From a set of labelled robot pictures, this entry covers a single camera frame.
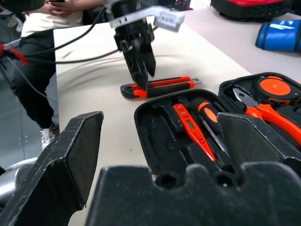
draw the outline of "white table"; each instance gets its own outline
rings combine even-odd
[[[287,15],[284,18],[296,17]],[[157,61],[155,79],[185,75],[199,77],[203,83],[197,88],[214,93],[218,92],[223,81],[250,73],[275,71],[300,81],[297,76],[301,68],[298,55],[267,52],[255,47],[260,24],[227,21],[212,8],[187,12],[185,23],[178,34],[162,29],[155,31],[152,44]],[[56,30],[55,45],[77,37],[86,29]],[[70,51],[73,52],[64,60],[95,57],[114,50],[114,33],[109,24],[98,24],[83,39],[57,51],[56,58],[62,60],[61,57]],[[79,114],[104,112],[98,165],[88,206],[101,167],[146,165],[134,123],[134,112],[144,101],[126,100],[120,93],[120,86],[131,82],[121,53],[89,63],[57,66],[61,128]],[[86,216],[87,210],[76,213],[70,225],[84,225]]]

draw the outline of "person's hand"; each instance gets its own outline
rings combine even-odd
[[[53,14],[51,9],[49,8],[49,0],[45,1],[45,4],[43,5],[43,7],[37,9],[37,10],[33,10],[33,11],[28,11],[26,12],[27,14],[31,14],[31,13],[44,13],[44,14]]]
[[[49,2],[48,7],[53,15],[69,16],[77,12],[76,0],[65,0],[65,2]]]

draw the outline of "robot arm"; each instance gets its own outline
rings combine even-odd
[[[114,36],[118,50],[123,52],[133,81],[142,89],[147,89],[148,76],[155,75],[156,60],[151,48],[154,32],[146,17],[155,16],[154,26],[178,32],[184,21],[184,14],[166,7],[152,6],[141,9],[138,0],[105,0],[114,20]]]

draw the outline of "pliers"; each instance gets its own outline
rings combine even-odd
[[[247,108],[245,113],[247,115],[260,118],[279,126],[290,134],[299,145],[301,145],[301,129],[293,122],[276,112],[271,105],[259,104],[251,96],[237,88],[233,89],[233,93],[237,100],[246,105]]]

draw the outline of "black cable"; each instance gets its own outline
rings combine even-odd
[[[37,55],[43,55],[45,53],[51,53],[51,52],[54,52],[54,51],[56,51],[60,48],[68,46],[69,44],[81,39],[82,37],[86,36],[95,27],[95,25],[100,21],[100,19],[102,18],[103,14],[105,13],[106,10],[107,10],[107,8],[103,8],[102,11],[100,11],[99,14],[97,15],[97,17],[94,20],[94,22],[92,23],[92,25],[89,27],[89,29],[86,30],[83,34],[81,34],[77,38],[72,39],[72,40],[70,40],[70,41],[66,42],[65,44],[62,44],[58,47],[50,48],[50,49],[43,50],[43,51],[40,51],[40,52],[37,52],[37,53],[28,54],[28,55],[25,55],[25,57],[33,57],[33,56],[37,56]]]
[[[114,54],[114,53],[117,53],[117,52],[118,52],[118,49],[113,50],[113,51],[108,52],[108,53],[105,53],[105,54],[100,55],[100,56],[96,56],[96,57],[92,57],[92,58],[87,58],[87,59],[82,59],[82,60],[71,60],[71,61],[56,61],[56,62],[53,62],[53,61],[46,61],[46,60],[35,60],[35,59],[30,59],[30,58],[28,58],[27,60],[29,62],[46,64],[46,65],[73,64],[73,63],[82,63],[82,62],[86,62],[86,61],[97,60],[97,59],[107,57],[107,56],[109,56],[111,54]]]
[[[25,79],[25,81],[28,83],[28,85],[38,94],[40,94],[42,97],[48,99],[48,100],[51,100],[53,101],[54,103],[57,104],[57,101],[54,100],[54,99],[51,99],[49,97],[47,97],[46,95],[42,94],[41,92],[39,92],[35,87],[34,85],[31,84],[31,82],[28,80],[28,78],[25,76],[25,74],[22,72],[22,70],[14,63],[13,60],[11,60],[10,58],[8,58],[8,60],[10,61],[10,63],[19,71],[19,73],[21,74],[21,76]]]

